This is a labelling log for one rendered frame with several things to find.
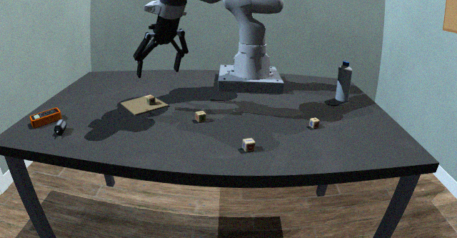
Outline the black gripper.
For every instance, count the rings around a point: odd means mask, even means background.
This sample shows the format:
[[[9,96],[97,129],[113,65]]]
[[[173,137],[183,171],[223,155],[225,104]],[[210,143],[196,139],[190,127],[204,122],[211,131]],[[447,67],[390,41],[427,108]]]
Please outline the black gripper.
[[[156,21],[155,32],[154,33],[146,32],[143,41],[140,43],[138,49],[134,53],[134,59],[136,60],[136,62],[138,64],[137,73],[136,73],[138,78],[141,78],[143,60],[145,59],[145,57],[159,44],[160,45],[169,44],[170,42],[172,43],[172,45],[175,47],[175,49],[178,52],[178,53],[176,53],[174,69],[176,72],[179,72],[181,58],[183,58],[184,54],[187,54],[189,52],[187,45],[186,45],[186,40],[184,38],[185,31],[183,29],[179,29],[179,31],[177,31],[178,26],[179,26],[179,21],[180,21],[180,18],[164,19],[158,15],[158,18]],[[168,33],[170,33],[170,34],[168,34]],[[179,46],[174,41],[174,37],[176,35],[179,36],[182,49],[180,49]],[[154,37],[154,38],[151,40],[152,37]],[[150,40],[151,40],[151,43],[147,46],[147,44],[149,43]]]

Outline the beige mat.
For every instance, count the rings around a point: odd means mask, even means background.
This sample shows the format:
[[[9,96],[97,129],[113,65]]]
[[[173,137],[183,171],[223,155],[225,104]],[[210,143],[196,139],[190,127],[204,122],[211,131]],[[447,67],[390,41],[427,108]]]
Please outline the beige mat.
[[[137,99],[121,102],[121,105],[127,108],[134,115],[143,114],[148,111],[153,111],[168,106],[168,104],[165,104],[157,98],[155,104],[149,105],[146,102],[146,97],[147,96],[143,96]]]

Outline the orange digital multimeter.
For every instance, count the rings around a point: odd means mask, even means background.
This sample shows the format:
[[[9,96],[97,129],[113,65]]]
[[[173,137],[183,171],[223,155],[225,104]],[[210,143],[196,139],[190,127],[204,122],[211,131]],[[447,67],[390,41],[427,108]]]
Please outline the orange digital multimeter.
[[[53,108],[47,111],[40,112],[30,116],[32,127],[35,129],[61,119],[61,112],[58,108]]]

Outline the grey bottle with blue cap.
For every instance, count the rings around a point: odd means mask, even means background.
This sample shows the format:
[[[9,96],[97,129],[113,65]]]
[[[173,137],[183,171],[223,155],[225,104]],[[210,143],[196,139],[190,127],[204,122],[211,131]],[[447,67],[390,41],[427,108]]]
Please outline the grey bottle with blue cap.
[[[348,61],[343,61],[343,65],[338,68],[338,81],[336,88],[336,100],[348,102],[351,86],[352,68]]]

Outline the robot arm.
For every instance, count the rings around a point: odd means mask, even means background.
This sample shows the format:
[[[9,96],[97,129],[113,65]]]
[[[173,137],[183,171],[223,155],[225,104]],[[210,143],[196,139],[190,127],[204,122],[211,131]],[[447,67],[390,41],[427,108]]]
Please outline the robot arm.
[[[266,27],[253,18],[255,14],[276,14],[283,8],[283,0],[223,0],[239,26],[239,46],[230,75],[245,79],[265,79],[273,76],[270,57],[266,55]],[[187,0],[157,0],[144,6],[144,11],[164,19],[186,15]],[[270,73],[269,73],[270,71]]]

